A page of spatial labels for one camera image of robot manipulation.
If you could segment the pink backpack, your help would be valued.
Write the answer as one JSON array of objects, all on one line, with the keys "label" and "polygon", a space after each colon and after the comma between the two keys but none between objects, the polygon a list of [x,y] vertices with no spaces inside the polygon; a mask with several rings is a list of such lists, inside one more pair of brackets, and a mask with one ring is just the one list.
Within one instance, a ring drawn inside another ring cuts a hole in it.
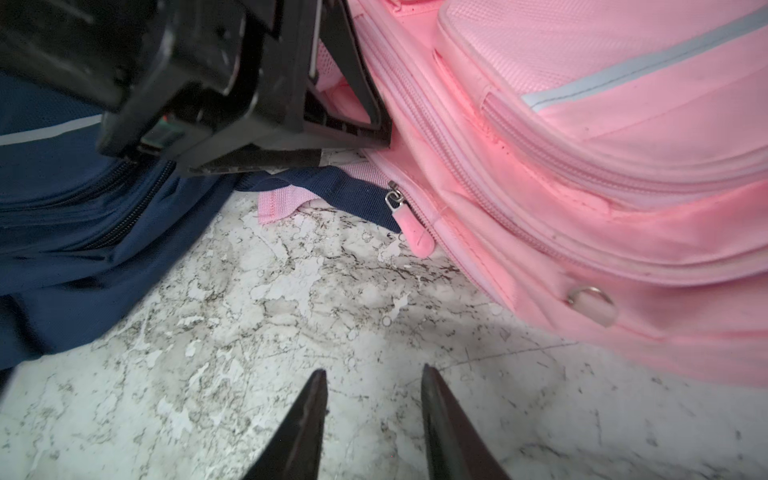
[{"label": "pink backpack", "polygon": [[649,367],[767,383],[763,1],[354,1],[393,120],[278,176],[442,249],[526,323]]}]

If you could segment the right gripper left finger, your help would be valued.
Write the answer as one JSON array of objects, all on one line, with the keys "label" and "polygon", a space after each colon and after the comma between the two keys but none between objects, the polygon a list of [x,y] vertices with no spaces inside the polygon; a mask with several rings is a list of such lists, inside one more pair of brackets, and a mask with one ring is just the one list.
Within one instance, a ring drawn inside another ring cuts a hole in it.
[{"label": "right gripper left finger", "polygon": [[243,480],[315,480],[322,456],[328,386],[326,371],[315,370]]}]

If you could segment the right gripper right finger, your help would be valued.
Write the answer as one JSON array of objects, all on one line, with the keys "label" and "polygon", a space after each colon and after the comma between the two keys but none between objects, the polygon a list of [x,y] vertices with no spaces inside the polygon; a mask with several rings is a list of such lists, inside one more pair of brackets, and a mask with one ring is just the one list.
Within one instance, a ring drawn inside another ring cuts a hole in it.
[{"label": "right gripper right finger", "polygon": [[424,365],[422,418],[429,478],[509,480],[439,371]]}]

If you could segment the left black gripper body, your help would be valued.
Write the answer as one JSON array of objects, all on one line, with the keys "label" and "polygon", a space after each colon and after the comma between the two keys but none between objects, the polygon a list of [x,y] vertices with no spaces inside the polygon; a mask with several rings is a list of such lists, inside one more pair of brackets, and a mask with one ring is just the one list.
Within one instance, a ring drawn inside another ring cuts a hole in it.
[{"label": "left black gripper body", "polygon": [[99,107],[98,151],[187,176],[315,167],[319,1],[5,1],[1,69]]}]

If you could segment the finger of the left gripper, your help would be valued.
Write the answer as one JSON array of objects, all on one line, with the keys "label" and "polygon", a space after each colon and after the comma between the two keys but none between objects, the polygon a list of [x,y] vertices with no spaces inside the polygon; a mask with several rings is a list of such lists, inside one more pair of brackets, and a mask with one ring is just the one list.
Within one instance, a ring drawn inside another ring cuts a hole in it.
[{"label": "finger of the left gripper", "polygon": [[303,135],[316,149],[386,149],[392,119],[364,59],[349,3],[313,1]]}]

